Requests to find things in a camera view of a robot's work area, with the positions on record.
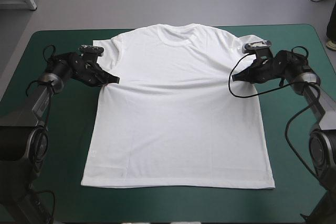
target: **black robotic arm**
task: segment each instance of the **black robotic arm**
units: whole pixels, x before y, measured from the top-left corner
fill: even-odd
[[[307,224],[336,223],[336,102],[320,88],[320,78],[309,66],[308,51],[305,48],[300,47],[306,51],[305,56],[294,52],[294,48],[291,51],[281,50],[273,57],[270,46],[270,41],[243,45],[243,53],[247,54],[246,56],[255,54],[256,59],[245,70],[232,75],[232,80],[264,83],[280,78],[280,88],[284,87],[283,82],[287,80],[287,86],[291,86],[296,94],[304,96],[309,104],[306,109],[310,108],[317,120],[311,128],[309,139],[309,152],[315,173],[289,144],[327,192],[310,216],[302,216]]]
[[[52,96],[60,93],[70,78],[91,87],[119,83],[118,77],[97,64],[104,51],[102,47],[82,45],[80,55],[75,52],[55,55],[55,46],[50,47],[53,53],[44,73],[35,81],[38,87],[21,107],[0,118],[0,204],[18,224],[54,222],[54,211],[50,214],[38,197],[38,193],[52,192],[36,192],[32,186],[48,150],[49,111],[45,120],[43,114],[50,109]]]

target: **black cable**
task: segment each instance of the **black cable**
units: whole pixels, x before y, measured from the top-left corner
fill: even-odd
[[[294,52],[294,49],[295,49],[295,48],[301,48],[301,49],[303,49],[303,50],[306,52],[305,58],[308,59],[309,52],[308,52],[308,49],[307,49],[307,48],[305,48],[305,47],[303,47],[303,46],[293,47],[292,50],[291,50],[291,52],[292,52],[293,54],[295,54],[295,55],[298,55],[298,53]]]
[[[42,144],[42,138],[43,138],[43,136],[45,135],[45,132],[47,131],[47,125],[48,125],[48,122],[49,122],[49,115],[50,115],[50,109],[51,109],[51,97],[52,97],[52,81],[49,81],[49,82],[46,82],[44,85],[46,85],[47,87],[48,87],[48,94],[49,94],[49,99],[48,99],[48,108],[47,108],[47,114],[46,114],[46,119],[45,119],[45,122],[44,122],[44,125],[43,125],[43,130],[42,130],[42,132],[41,132],[41,134],[40,134],[40,137],[39,137],[39,139],[38,139],[38,141],[37,141],[37,148],[36,148],[36,154],[35,154],[35,156],[34,156],[34,158],[33,158],[33,164],[34,164],[34,166],[35,166],[35,169],[36,170],[38,170],[38,168],[36,167],[36,161],[37,161],[37,157],[38,157],[38,151],[39,151],[39,149],[40,149],[40,147],[41,147],[41,144]]]
[[[35,191],[34,193],[36,193],[36,194],[49,193],[49,194],[52,195],[53,209],[51,211],[51,217],[54,218],[55,208],[56,208],[56,195],[55,195],[55,193],[51,190]]]
[[[46,47],[43,49],[43,51],[42,51],[43,58],[44,58],[44,60],[45,60],[46,62],[48,62],[48,60],[46,59],[45,52],[46,52],[46,50],[47,50],[49,47],[52,47],[52,48],[53,48],[53,52],[51,53],[50,56],[54,56],[54,54],[55,54],[55,52],[56,52],[56,47],[55,47],[54,45],[48,45],[48,46],[46,46]]]
[[[297,152],[297,150],[293,147],[292,143],[289,141],[289,138],[288,138],[288,130],[289,130],[289,125],[291,124],[291,122],[297,117],[299,116],[301,113],[303,113],[304,111],[306,111],[307,109],[311,108],[314,104],[316,104],[319,99],[320,99],[320,95],[321,95],[321,91],[320,89],[313,83],[309,83],[307,82],[306,83],[307,86],[311,86],[312,88],[314,88],[316,91],[317,91],[317,96],[316,98],[310,102],[308,104],[308,106],[304,107],[302,110],[300,110],[299,112],[297,112],[294,116],[292,116],[287,124],[286,124],[286,129],[285,129],[285,138],[286,138],[286,141],[289,145],[289,147],[292,149],[292,151],[295,153],[295,155],[297,156],[297,158],[303,163],[303,165],[305,166],[305,168],[310,172],[311,175],[313,175],[317,180],[318,180],[318,177],[316,175],[316,173],[313,172],[313,170],[308,166],[308,164],[305,162],[305,160],[300,156],[300,154]]]
[[[38,82],[38,80],[31,81],[31,82],[28,84],[28,87],[26,88],[26,96],[28,96],[28,90],[30,89],[30,86],[31,86],[34,82]]]
[[[307,57],[308,57],[308,51],[307,51],[307,49],[306,49],[305,47],[301,47],[301,46],[299,46],[299,48],[303,48],[303,49],[306,51],[306,53],[307,53],[307,54],[306,54],[306,58],[307,58]],[[244,58],[246,58],[246,57],[249,56],[249,55],[250,55],[250,54],[247,54],[247,55],[243,56],[242,58],[240,58],[240,60],[237,62],[237,64],[234,66],[234,68],[233,68],[233,69],[231,70],[231,72],[230,72],[229,80],[228,80],[228,88],[229,88],[230,93],[231,93],[234,97],[238,97],[238,98],[251,98],[251,97],[255,97],[255,96],[257,96],[257,95],[266,94],[266,93],[270,93],[270,92],[273,92],[273,91],[276,91],[276,90],[279,90],[279,89],[283,89],[283,88],[286,88],[286,87],[288,87],[288,86],[290,86],[290,85],[293,85],[293,84],[296,84],[296,83],[303,83],[304,85],[311,86],[311,87],[313,87],[313,88],[317,91],[318,95],[316,96],[316,98],[315,98],[311,103],[309,103],[306,107],[304,107],[302,110],[300,110],[299,112],[297,112],[294,116],[292,116],[292,117],[288,120],[288,122],[287,122],[287,124],[286,124],[286,129],[285,129],[285,139],[286,139],[286,141],[287,141],[289,147],[292,149],[292,151],[295,153],[295,155],[299,158],[299,160],[302,162],[302,164],[305,166],[305,168],[309,171],[309,173],[310,173],[314,178],[316,178],[316,179],[318,180],[317,175],[313,172],[313,170],[308,166],[308,164],[305,162],[305,160],[304,160],[304,159],[301,157],[301,155],[297,152],[297,150],[294,148],[294,146],[292,145],[292,143],[290,142],[289,137],[288,137],[288,130],[289,130],[289,126],[290,126],[291,122],[292,122],[297,116],[299,116],[301,113],[303,113],[303,112],[306,111],[307,109],[311,108],[314,104],[316,104],[316,103],[319,101],[319,99],[320,99],[320,95],[321,95],[321,91],[320,91],[320,89],[319,89],[318,87],[316,87],[315,84],[317,84],[317,83],[314,83],[314,82],[306,82],[306,81],[295,81],[295,82],[288,83],[288,84],[286,84],[286,85],[284,85],[284,86],[282,86],[282,87],[278,87],[278,88],[275,88],[275,89],[270,89],[270,90],[267,90],[267,91],[264,91],[264,92],[261,92],[261,93],[256,93],[256,94],[247,95],[247,96],[236,95],[236,94],[234,94],[234,93],[232,92],[232,90],[231,90],[231,86],[230,86],[231,76],[232,76],[233,71],[234,71],[234,70],[236,69],[236,67],[238,66],[238,64],[239,64]]]

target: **gray floor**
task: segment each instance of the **gray floor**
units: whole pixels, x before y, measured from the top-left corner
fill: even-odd
[[[38,9],[0,10],[0,98],[30,36],[39,30],[307,23],[326,41],[335,0],[35,0]],[[327,50],[334,67],[336,52]]]

